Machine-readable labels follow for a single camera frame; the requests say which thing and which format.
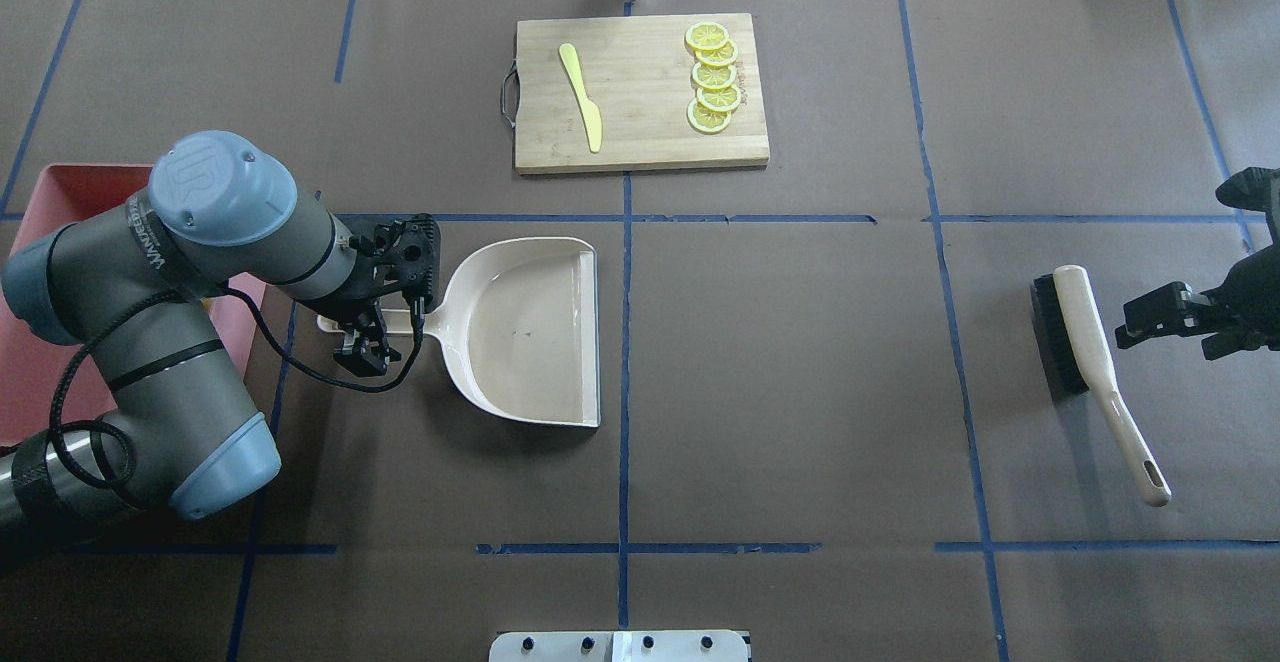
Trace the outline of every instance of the pink container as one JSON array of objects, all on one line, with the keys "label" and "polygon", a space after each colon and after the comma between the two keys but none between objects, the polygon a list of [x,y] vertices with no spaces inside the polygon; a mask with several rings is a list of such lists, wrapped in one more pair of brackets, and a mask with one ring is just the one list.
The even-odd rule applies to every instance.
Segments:
[{"label": "pink container", "polygon": [[[146,187],[150,165],[50,165],[40,173],[13,250],[23,248],[67,223],[88,219],[123,204]],[[233,287],[262,302],[266,283],[238,275]],[[238,300],[219,297],[209,316],[241,375],[253,346],[253,318]],[[77,347],[59,347],[31,334],[0,298],[0,446],[12,446],[49,426],[49,402]],[[115,407],[102,375],[87,360],[72,384],[63,420],[91,420]]]}]

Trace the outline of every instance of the light blue cap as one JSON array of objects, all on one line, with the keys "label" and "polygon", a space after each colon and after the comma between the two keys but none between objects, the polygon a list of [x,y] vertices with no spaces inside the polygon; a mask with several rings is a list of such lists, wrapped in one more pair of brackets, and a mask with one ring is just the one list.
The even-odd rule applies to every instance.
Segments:
[{"label": "light blue cap", "polygon": [[54,301],[49,297],[49,256],[54,252],[58,236],[67,228],[69,225],[60,225],[58,232],[20,248],[9,257],[4,274],[0,274],[0,289],[4,289],[13,316],[27,323],[32,334],[54,344],[79,343],[58,319]]},{"label": "light blue cap", "polygon": [[280,471],[280,453],[261,412],[205,458],[169,497],[183,520],[200,520],[257,492]]},{"label": "light blue cap", "polygon": [[293,214],[293,175],[241,134],[187,134],[156,160],[147,183],[151,207],[169,230],[212,247],[257,242]]}]

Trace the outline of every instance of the white bracket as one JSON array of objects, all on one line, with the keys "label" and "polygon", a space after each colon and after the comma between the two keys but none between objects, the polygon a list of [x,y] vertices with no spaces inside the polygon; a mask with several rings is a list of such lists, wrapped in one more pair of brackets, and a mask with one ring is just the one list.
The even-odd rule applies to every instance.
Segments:
[{"label": "white bracket", "polygon": [[751,662],[750,640],[732,630],[503,633],[489,662]]}]

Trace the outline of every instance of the cutting board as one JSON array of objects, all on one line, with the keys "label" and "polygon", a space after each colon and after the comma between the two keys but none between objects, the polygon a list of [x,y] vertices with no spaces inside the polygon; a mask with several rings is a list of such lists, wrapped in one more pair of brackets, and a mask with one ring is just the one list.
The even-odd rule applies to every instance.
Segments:
[{"label": "cutting board", "polygon": [[[742,105],[717,134],[695,131],[685,118],[694,100],[695,59],[685,31],[718,20],[739,47]],[[586,93],[600,108],[599,152],[586,131],[559,46],[577,47]],[[516,172],[520,174],[764,166],[769,133],[749,14],[632,15],[521,20],[516,26]]]}]

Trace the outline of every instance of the brush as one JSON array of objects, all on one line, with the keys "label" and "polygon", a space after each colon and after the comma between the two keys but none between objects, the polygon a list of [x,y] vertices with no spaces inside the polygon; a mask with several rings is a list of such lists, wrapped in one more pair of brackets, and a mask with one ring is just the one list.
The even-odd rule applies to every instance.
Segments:
[{"label": "brush", "polygon": [[1079,394],[1093,391],[1142,501],[1152,507],[1164,507],[1172,493],[1120,396],[1089,273],[1076,265],[1060,266],[1052,275],[1036,279],[1032,301],[1043,324],[1044,347],[1041,352],[1046,371],[1057,378],[1064,392]]}]

